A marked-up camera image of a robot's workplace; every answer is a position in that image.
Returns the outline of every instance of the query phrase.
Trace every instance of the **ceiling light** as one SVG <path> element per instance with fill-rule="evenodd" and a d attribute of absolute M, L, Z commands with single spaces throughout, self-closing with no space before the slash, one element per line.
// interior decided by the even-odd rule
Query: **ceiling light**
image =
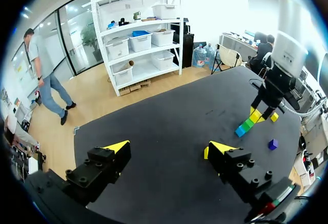
<path fill-rule="evenodd" d="M 91 5 L 91 2 L 88 2 L 88 3 L 84 4 L 84 5 L 81 5 L 81 7 L 84 8 L 84 7 L 89 6 L 89 5 Z"/>

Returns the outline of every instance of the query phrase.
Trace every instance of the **potted plant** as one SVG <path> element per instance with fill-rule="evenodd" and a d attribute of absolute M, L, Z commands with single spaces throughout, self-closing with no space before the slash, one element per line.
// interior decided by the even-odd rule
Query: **potted plant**
<path fill-rule="evenodd" d="M 84 27 L 82 29 L 80 35 L 81 35 L 83 45 L 92 46 L 94 48 L 93 55 L 94 55 L 96 61 L 97 62 L 101 61 L 102 56 L 101 56 L 100 49 L 98 49 L 98 45 L 97 45 L 97 42 L 96 42 L 97 36 L 96 36 L 96 31 L 94 30 L 94 26 L 89 25 L 89 26 Z"/>

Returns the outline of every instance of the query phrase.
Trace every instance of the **green block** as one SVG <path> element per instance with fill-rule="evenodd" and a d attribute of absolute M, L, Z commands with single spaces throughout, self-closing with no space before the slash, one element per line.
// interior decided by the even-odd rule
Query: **green block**
<path fill-rule="evenodd" d="M 252 126 L 254 126 L 254 123 L 249 118 L 241 125 L 245 132 L 248 132 Z"/>

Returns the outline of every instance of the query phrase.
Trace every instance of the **gray t-shirt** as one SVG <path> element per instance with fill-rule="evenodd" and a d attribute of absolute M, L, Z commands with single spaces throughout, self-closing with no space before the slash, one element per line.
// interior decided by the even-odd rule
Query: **gray t-shirt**
<path fill-rule="evenodd" d="M 35 69 L 34 60 L 37 57 L 40 58 L 41 74 L 43 79 L 52 73 L 54 67 L 50 59 L 49 53 L 47 51 L 47 48 L 44 44 L 44 40 L 41 36 L 33 35 L 31 37 L 30 45 L 29 45 L 29 57 L 35 73 L 36 73 L 36 69 Z"/>

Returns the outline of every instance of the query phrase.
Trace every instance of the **man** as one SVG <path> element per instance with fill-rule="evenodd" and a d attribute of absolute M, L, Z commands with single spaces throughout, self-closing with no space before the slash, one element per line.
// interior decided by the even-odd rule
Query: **man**
<path fill-rule="evenodd" d="M 59 83 L 53 73 L 54 66 L 50 60 L 48 51 L 41 36 L 34 35 L 33 29 L 29 28 L 24 35 L 24 42 L 27 47 L 29 58 L 34 62 L 34 71 L 38 79 L 38 86 L 42 98 L 42 103 L 50 111 L 60 116 L 60 124 L 64 125 L 68 111 L 76 104 L 72 101 L 67 91 Z M 60 97 L 66 102 L 66 110 L 62 109 L 51 96 L 51 88 L 55 89 Z"/>
<path fill-rule="evenodd" d="M 254 73 L 259 74 L 259 72 L 261 71 L 261 69 L 264 67 L 264 65 L 261 64 L 264 56 L 268 53 L 268 52 L 272 52 L 273 50 L 273 45 L 275 42 L 275 38 L 274 36 L 272 36 L 271 34 L 269 34 L 266 37 L 266 40 L 268 41 L 267 43 L 260 43 L 258 45 L 257 48 L 257 55 L 254 56 L 251 60 L 250 60 L 250 66 L 251 69 Z"/>

